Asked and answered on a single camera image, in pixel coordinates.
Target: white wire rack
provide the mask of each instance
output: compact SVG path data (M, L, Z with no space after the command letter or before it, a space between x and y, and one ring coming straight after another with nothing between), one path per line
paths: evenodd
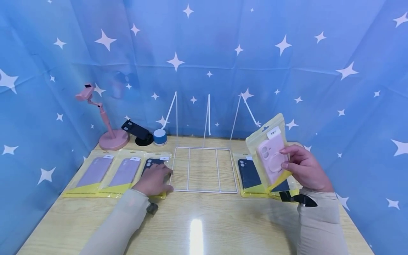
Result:
M254 118L254 116L252 114L252 111L249 108L245 97L241 93L241 95L239 97L239 100L238 100L237 111L235 113L234 124L233 124L233 127L232 127L231 136L230 136L230 145L229 145L229 147L228 148L208 148L208 147L204 147L205 146L206 133L207 133L207 127L208 127L208 135L209 136L211 135L211 104L210 104L210 98L211 98L210 94L208 94L206 121L205 121L205 126L204 126L204 136L203 136L202 147L183 147L183 146L179 146L177 91L174 93L173 100L172 100L171 105L170 105L170 109L169 109L169 111L167 113L166 120L165 120L164 125L162 127L162 129L165 128L167 120L168 120L169 115L170 115L170 112L171 112L171 110L173 108L173 105L174 105L174 102L175 102L175 105L176 105L176 148L174 150L174 156L173 156L174 159L173 159L173 165L172 165L174 174L177 174L177 170L174 169L174 164L175 164L176 155L177 155L177 149L188 149L187 186L186 186L186 189L175 189L174 191L199 192L199 193L222 193L222 194L237 194L238 193L237 179L235 177L234 162L233 162L233 157L232 157L232 153L231 153L231 140L232 140L232 136L233 136L233 133L234 133L235 123L236 123L236 120L237 120L238 109L239 109L239 104L241 102L241 98L244 99L244 103L245 103L246 107L248 108L249 113L250 113L255 125L257 125L257 126L260 126L260 125L255 121L255 118ZM197 190L197 189L190 189L189 188L191 150L215 150L215 159L216 159L216 163L217 163L218 191L209 190L209 189ZM230 157L230 160L231 160L231 171L232 171L232 174L233 174L234 184L235 184L235 190L234 191L223 191L222 190L221 182L220 182L220 167L219 167L219 162L218 162L218 151L228 151L229 152L229 157Z

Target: beige sleeve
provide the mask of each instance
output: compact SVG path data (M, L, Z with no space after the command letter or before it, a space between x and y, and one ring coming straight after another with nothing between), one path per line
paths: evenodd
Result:
M312 198L317 207L299 205L297 208L300 223L297 254L348 255L336 194L306 188L301 189L300 193Z
M148 206L145 194L133 189L126 191L80 255L123 254L131 236L142 224Z

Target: plastic packaging bag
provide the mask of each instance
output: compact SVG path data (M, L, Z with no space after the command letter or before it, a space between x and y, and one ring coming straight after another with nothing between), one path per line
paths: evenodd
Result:
M156 153L146 153L144 155L145 161L140 171L138 171L135 180L133 181L132 185L136 184L139 181L140 177L144 173L147 168L150 168L153 164L165 164L167 167L170 167L170 161L172 154L169 152L156 152ZM170 175L164 180L165 183L168 183L170 179ZM163 192L156 196L151 196L151 199L165 199L166 192Z
M273 189L271 193L267 193L261 183L251 155L233 154L233 161L235 169L237 170L239 189L242 197L264 197L281 200L279 195L280 191L290 191L291 196L299 194L296 181L292 176L289 176Z
M103 179L97 197L121 197L131 185L145 162L145 151L120 149L111 170Z
M289 161L288 156L279 153L279 150L288 146L283 115L281 113L276 115L245 141L261 183L266 192L271 193L274 188L292 175L291 172L280 167L281 163Z
M62 196L95 197L117 154L117 151L92 151L78 170L81 177L72 179Z

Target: wooden table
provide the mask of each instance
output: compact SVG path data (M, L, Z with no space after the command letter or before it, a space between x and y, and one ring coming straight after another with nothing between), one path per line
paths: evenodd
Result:
M134 137L125 149L174 153L175 137L167 145L138 147ZM179 146L201 147L202 138L179 138ZM206 147L228 147L229 140L206 139ZM245 142L232 141L233 153L245 153ZM228 151L218 151L220 183L234 190ZM218 190L214 151L191 150L189 188ZM188 149L177 149L172 185L185 189ZM59 197L18 254L78 254L118 199ZM350 254L373 254L340 206ZM296 254L296 204L239 194L173 192L159 202L134 234L127 254Z

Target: blue curtain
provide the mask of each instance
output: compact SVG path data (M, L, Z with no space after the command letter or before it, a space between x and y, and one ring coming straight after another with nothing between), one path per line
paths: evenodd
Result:
M283 113L376 254L407 250L408 2L0 1L0 254L14 254L112 126L245 138ZM175 133L175 111L166 130Z

